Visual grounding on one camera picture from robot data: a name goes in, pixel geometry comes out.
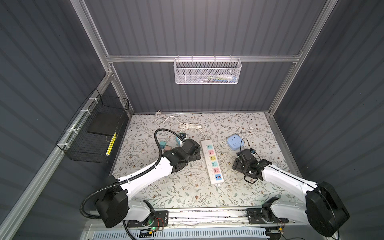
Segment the round light blue socket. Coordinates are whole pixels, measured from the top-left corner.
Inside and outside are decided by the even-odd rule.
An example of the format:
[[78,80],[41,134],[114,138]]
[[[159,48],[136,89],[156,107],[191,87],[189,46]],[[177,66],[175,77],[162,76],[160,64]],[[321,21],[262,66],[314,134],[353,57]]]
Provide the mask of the round light blue socket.
[[244,142],[239,135],[232,135],[227,138],[227,144],[231,150],[237,151],[244,145]]

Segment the long white power strip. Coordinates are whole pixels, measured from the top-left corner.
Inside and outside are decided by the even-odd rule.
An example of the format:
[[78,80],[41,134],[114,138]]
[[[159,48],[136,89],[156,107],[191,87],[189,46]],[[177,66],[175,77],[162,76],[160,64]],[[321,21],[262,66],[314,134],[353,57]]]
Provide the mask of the long white power strip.
[[220,184],[224,183],[224,176],[220,168],[213,141],[201,141],[201,149],[203,151],[204,160],[206,161],[211,185],[218,187]]

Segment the aluminium rail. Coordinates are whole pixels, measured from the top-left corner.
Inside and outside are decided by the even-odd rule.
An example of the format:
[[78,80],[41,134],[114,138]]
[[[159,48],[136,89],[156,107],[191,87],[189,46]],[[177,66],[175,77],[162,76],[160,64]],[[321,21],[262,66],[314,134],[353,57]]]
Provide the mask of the aluminium rail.
[[266,220],[263,217],[261,206],[248,207],[215,207],[215,208],[170,208],[152,209],[155,220],[153,226],[177,227],[179,225],[277,225],[296,224],[309,225],[305,217],[294,216],[293,211],[299,209],[299,204],[294,204],[287,214],[276,217],[275,220]]

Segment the floral table mat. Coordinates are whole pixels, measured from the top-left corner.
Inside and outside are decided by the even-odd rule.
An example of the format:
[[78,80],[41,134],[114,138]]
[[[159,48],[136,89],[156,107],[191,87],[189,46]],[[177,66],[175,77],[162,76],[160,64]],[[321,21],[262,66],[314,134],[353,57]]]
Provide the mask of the floral table mat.
[[147,200],[155,208],[243,207],[261,205],[271,197],[295,202],[297,198],[282,188],[264,181],[245,181],[233,170],[236,152],[227,144],[227,138],[239,135],[245,147],[284,171],[289,171],[280,146],[264,113],[179,114],[175,116],[135,115],[125,135],[113,175],[120,178],[131,174],[158,157],[154,132],[168,146],[177,145],[175,133],[186,133],[188,138],[201,142],[212,140],[217,151],[224,183],[211,185],[204,160],[189,163],[178,173],[149,185],[135,199]]

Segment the teal blue power strip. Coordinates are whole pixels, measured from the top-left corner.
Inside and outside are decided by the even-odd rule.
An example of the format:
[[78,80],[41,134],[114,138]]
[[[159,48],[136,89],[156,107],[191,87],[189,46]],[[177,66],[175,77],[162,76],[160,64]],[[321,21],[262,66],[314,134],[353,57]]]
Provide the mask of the teal blue power strip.
[[179,139],[176,139],[176,142],[177,142],[177,145],[179,147],[182,147],[183,146],[183,141],[179,140]]

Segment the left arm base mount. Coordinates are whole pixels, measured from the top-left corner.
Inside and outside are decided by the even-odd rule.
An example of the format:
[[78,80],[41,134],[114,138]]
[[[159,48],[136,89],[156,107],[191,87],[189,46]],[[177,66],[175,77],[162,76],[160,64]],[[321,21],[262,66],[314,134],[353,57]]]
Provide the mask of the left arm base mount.
[[169,219],[169,211],[155,211],[142,222],[136,220],[127,220],[126,224],[129,228],[152,228],[167,227]]

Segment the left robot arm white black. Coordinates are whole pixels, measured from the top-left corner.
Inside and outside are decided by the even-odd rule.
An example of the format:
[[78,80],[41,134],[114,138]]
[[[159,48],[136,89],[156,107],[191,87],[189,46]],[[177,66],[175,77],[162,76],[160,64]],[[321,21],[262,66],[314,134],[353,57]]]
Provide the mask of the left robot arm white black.
[[190,161],[200,159],[200,145],[186,139],[182,146],[160,154],[160,160],[129,176],[111,178],[117,186],[97,194],[95,206],[106,228],[112,228],[121,222],[133,223],[134,226],[151,226],[156,218],[156,211],[148,201],[134,201],[133,197],[152,183],[177,173]]

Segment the teal charger cube upper left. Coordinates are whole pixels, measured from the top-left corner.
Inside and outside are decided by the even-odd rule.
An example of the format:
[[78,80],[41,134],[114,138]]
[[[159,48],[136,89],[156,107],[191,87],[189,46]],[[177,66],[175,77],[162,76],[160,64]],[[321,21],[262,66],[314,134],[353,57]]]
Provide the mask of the teal charger cube upper left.
[[159,145],[160,145],[161,149],[164,149],[167,146],[167,142],[166,141],[160,141]]

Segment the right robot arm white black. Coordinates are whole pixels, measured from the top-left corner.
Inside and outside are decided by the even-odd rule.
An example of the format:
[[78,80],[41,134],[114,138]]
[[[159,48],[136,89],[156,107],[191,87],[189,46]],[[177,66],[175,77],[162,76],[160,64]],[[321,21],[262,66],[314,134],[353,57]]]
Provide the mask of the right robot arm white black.
[[272,197],[257,212],[248,209],[251,220],[261,219],[266,224],[297,221],[331,238],[350,218],[347,208],[331,184],[308,181],[281,170],[270,161],[257,160],[256,153],[250,149],[237,153],[232,168],[244,174],[245,178],[277,185],[299,199],[298,203],[294,203]]

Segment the pink charger cube left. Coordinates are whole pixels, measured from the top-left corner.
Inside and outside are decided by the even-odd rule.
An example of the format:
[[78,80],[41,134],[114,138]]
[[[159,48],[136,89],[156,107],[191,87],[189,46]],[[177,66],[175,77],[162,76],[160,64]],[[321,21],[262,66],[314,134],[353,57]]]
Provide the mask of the pink charger cube left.
[[165,148],[164,148],[164,152],[170,151],[171,149],[172,149],[171,146],[165,146]]

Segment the white vent grille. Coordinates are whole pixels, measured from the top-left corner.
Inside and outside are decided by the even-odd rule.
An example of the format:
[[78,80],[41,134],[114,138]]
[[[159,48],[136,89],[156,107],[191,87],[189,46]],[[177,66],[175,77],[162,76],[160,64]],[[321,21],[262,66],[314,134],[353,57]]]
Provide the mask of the white vent grille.
[[268,240],[265,229],[260,228],[201,228],[201,229],[165,229],[151,235],[141,234],[139,230],[130,231],[136,240],[203,240],[256,238]]

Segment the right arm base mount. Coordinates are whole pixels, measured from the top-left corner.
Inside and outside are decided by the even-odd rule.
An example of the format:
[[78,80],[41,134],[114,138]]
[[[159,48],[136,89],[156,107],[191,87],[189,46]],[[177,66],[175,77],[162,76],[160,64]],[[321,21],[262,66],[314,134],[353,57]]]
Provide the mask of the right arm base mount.
[[276,217],[271,209],[272,203],[279,198],[273,197],[261,207],[246,209],[246,216],[250,224],[286,224],[289,219]]

